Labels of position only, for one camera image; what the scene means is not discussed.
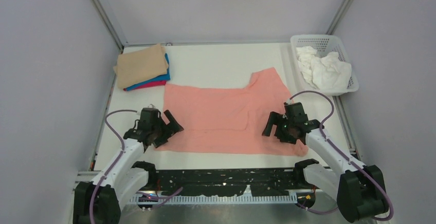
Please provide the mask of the salmon pink t shirt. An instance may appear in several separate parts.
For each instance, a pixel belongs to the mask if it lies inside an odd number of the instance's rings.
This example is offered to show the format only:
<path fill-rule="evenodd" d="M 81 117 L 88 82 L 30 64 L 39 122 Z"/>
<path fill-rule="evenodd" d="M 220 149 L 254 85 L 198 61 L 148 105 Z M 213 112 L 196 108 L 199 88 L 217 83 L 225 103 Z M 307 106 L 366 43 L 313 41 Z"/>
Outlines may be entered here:
<path fill-rule="evenodd" d="M 303 157 L 308 147 L 263 136 L 270 112 L 284 113 L 291 97 L 275 68 L 254 72 L 244 88 L 167 84 L 163 108 L 184 128 L 159 151 Z"/>

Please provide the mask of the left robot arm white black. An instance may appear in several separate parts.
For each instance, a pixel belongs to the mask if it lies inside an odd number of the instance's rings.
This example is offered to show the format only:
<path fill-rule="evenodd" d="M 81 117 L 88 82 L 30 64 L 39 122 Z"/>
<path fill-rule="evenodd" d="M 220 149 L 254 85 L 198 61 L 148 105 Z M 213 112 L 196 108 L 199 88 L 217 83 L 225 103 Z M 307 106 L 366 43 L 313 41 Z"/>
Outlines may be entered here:
<path fill-rule="evenodd" d="M 183 127 L 169 110 L 161 112 L 154 106 L 138 111 L 139 119 L 121 136 L 109 123 L 107 126 L 120 140 L 118 152 L 110 163 L 90 181 L 80 181 L 74 192 L 73 223 L 119 223 L 121 212 L 135 196 L 168 202 L 179 195 L 178 188 L 170 196 L 159 197 L 143 193 L 157 186 L 155 165 L 139 158 L 147 148 L 158 148 L 168 142 Z"/>

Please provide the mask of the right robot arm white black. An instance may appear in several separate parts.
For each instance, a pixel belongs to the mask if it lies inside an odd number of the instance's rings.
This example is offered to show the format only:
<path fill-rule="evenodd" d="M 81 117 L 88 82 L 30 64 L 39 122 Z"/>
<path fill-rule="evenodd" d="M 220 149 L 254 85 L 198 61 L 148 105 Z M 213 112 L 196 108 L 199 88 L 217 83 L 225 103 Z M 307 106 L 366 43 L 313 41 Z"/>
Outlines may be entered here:
<path fill-rule="evenodd" d="M 302 103 L 285 103 L 284 114 L 270 112 L 263 136 L 274 135 L 280 142 L 296 144 L 298 141 L 316 152 L 327 164 L 315 159 L 299 161 L 294 166 L 296 186 L 310 184 L 321 189 L 336 201 L 337 209 L 350 223 L 374 218 L 388 220 L 393 215 L 381 169 L 366 165 L 340 149 L 324 127 L 326 119 L 310 120 Z"/>

